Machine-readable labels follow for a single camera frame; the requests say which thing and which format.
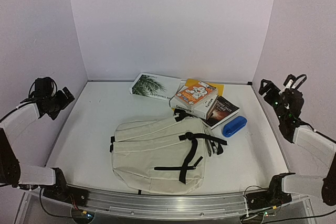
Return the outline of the orange cover paperback book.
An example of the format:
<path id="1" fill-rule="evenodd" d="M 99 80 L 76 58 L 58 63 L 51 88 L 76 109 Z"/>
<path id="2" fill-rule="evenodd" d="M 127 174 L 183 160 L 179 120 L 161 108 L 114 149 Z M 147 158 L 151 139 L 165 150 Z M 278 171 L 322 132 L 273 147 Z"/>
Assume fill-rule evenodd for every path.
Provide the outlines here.
<path id="1" fill-rule="evenodd" d="M 191 109 L 196 105 L 199 105 L 202 101 L 212 98 L 214 95 L 218 95 L 218 90 L 215 86 L 212 86 L 206 82 L 199 81 L 184 90 L 179 91 L 174 97 Z"/>

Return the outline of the cream canvas backpack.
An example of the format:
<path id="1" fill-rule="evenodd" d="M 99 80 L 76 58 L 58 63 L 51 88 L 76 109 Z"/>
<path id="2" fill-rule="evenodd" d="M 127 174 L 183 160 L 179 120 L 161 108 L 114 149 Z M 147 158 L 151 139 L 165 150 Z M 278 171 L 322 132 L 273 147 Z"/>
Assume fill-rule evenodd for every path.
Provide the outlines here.
<path id="1" fill-rule="evenodd" d="M 179 109 L 168 118 L 123 123 L 111 138 L 112 171 L 137 191 L 185 195 L 203 183 L 207 142 L 220 153 L 227 145 L 201 119 Z"/>

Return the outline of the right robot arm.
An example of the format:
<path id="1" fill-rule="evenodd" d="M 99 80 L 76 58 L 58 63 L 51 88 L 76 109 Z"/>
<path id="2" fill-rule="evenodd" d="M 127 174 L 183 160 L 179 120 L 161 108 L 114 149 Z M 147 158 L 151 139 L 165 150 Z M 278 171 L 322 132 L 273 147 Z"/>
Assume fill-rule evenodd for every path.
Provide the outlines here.
<path id="1" fill-rule="evenodd" d="M 271 203 L 285 203 L 292 194 L 305 194 L 335 206 L 335 140 L 317 131 L 300 118 L 304 98 L 299 88 L 307 80 L 306 74 L 289 74 L 284 88 L 272 81 L 262 79 L 258 93 L 272 106 L 283 138 L 308 151 L 324 163 L 328 172 L 325 176 L 305 176 L 296 173 L 281 173 L 272 177 L 266 199 Z"/>

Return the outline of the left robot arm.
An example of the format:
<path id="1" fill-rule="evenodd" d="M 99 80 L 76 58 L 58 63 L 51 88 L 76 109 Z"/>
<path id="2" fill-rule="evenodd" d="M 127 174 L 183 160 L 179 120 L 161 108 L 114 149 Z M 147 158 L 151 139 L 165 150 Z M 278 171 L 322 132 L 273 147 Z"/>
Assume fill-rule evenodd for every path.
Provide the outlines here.
<path id="1" fill-rule="evenodd" d="M 43 116 L 55 120 L 59 113 L 74 101 L 68 88 L 58 89 L 51 77 L 37 78 L 30 86 L 28 96 L 1 118 L 1 186 L 34 190 L 47 188 L 59 200 L 67 200 L 71 194 L 60 168 L 48 168 L 20 162 L 26 147 L 35 140 L 25 141 L 28 129 Z"/>

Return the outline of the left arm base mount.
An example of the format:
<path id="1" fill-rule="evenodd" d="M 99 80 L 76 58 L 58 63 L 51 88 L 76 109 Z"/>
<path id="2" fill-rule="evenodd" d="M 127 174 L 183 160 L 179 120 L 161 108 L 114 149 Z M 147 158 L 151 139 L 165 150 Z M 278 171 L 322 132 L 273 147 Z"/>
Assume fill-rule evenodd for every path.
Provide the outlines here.
<path id="1" fill-rule="evenodd" d="M 88 201 L 88 190 L 69 186 L 62 180 L 51 186 L 43 186 L 43 189 L 44 197 L 71 204 L 77 210 L 79 207 L 85 207 Z"/>

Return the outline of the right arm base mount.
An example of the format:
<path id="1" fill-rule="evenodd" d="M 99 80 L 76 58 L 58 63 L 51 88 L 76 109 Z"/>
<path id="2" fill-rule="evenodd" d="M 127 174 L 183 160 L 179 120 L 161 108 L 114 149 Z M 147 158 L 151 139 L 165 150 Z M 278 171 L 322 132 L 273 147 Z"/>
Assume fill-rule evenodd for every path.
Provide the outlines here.
<path id="1" fill-rule="evenodd" d="M 284 193 L 280 183 L 270 183 L 267 189 L 252 193 L 244 193 L 249 210 L 280 207 L 283 204 L 292 202 L 292 196 Z"/>

